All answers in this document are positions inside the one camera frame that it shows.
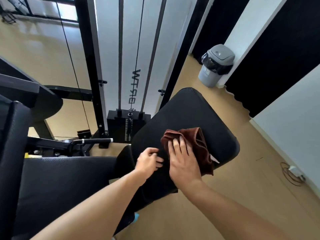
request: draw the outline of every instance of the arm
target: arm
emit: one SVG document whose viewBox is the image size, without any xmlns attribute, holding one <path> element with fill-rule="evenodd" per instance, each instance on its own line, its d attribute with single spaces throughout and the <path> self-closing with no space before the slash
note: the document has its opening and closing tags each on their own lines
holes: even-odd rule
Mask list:
<svg viewBox="0 0 320 240">
<path fill-rule="evenodd" d="M 163 159 L 156 148 L 140 154 L 135 169 L 57 218 L 32 240 L 111 239 L 138 188 Z"/>
<path fill-rule="evenodd" d="M 201 179 L 200 169 L 192 147 L 183 138 L 169 141 L 170 177 L 182 193 L 194 204 L 227 239 L 289 238 L 254 212 L 210 189 Z"/>
</svg>

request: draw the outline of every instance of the right hand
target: right hand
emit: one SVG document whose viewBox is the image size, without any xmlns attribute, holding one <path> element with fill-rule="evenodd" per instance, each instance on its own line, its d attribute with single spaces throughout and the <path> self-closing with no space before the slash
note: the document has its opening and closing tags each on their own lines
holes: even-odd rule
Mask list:
<svg viewBox="0 0 320 240">
<path fill-rule="evenodd" d="M 180 144 L 177 139 L 168 142 L 170 155 L 170 177 L 182 193 L 202 183 L 199 165 L 192 147 L 180 137 Z"/>
</svg>

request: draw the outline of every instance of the weight stack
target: weight stack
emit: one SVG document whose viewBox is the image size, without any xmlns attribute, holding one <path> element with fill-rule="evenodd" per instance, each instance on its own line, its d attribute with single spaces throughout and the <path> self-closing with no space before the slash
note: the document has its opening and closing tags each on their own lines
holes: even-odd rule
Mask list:
<svg viewBox="0 0 320 240">
<path fill-rule="evenodd" d="M 113 138 L 113 142 L 130 144 L 134 135 L 151 120 L 151 115 L 126 109 L 122 109 L 121 112 L 118 116 L 118 111 L 109 110 L 106 118 L 108 135 Z"/>
</svg>

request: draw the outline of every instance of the left hand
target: left hand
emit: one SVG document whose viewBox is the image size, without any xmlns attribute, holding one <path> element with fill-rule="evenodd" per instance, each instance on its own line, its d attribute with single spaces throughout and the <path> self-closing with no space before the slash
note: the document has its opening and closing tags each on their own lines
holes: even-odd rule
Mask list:
<svg viewBox="0 0 320 240">
<path fill-rule="evenodd" d="M 143 183 L 156 171 L 162 167 L 163 158 L 157 156 L 159 149 L 148 147 L 138 157 L 135 170 L 140 172 L 143 177 Z"/>
</svg>

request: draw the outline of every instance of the trash can lid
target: trash can lid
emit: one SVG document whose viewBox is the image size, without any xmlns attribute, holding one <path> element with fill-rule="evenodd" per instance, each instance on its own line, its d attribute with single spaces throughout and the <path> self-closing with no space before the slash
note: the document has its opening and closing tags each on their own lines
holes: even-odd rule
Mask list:
<svg viewBox="0 0 320 240">
<path fill-rule="evenodd" d="M 208 50 L 208 55 L 221 65 L 229 66 L 233 64 L 235 54 L 225 45 L 217 44 Z"/>
</svg>

